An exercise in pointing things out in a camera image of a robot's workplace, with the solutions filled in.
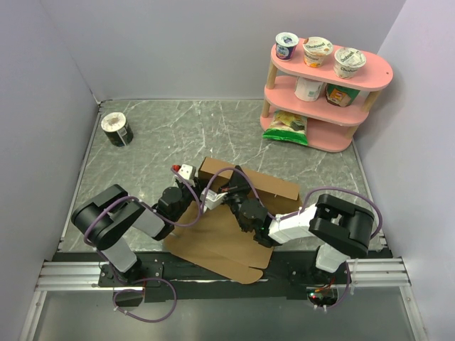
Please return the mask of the brown cardboard box sheet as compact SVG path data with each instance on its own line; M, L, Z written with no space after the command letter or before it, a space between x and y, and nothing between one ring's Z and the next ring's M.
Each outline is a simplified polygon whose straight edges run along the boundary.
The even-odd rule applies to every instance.
M273 214L288 214L301 206L300 186L243 168L261 201ZM273 248L266 248L243 232L227 205L202 215L191 227L176 227L163 244L167 251L241 284L260 280Z

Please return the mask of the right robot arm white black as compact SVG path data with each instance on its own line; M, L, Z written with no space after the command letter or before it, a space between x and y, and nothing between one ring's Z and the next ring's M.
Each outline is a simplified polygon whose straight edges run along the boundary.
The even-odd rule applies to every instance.
M333 278L347 260L365 257L370 240L382 227L382 214L367 198L363 200L373 211L323 194L314 205L271 216L259 198L248 196L253 190L247 180L234 175L218 189L217 196L230 208L240 229L252 232L253 239L264 247L277 247L307 237L319 238L323 244L316 250L311 265L311 276L319 283Z

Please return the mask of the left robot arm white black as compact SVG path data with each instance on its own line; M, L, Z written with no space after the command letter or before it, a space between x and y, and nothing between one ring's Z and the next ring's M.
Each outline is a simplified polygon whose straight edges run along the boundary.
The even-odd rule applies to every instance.
M172 233L174 224L195 200L194 197L200 197L207 184L207 180L196 178L194 186L188 188L176 181L163 191L150 210L137 201L120 202L120 198L128 197L128 193L114 184L79 206L73 212L71 222L109 260L117 279L131 286L144 276L144 272L141 260L129 248L123 235L134 227L156 241L164 239Z

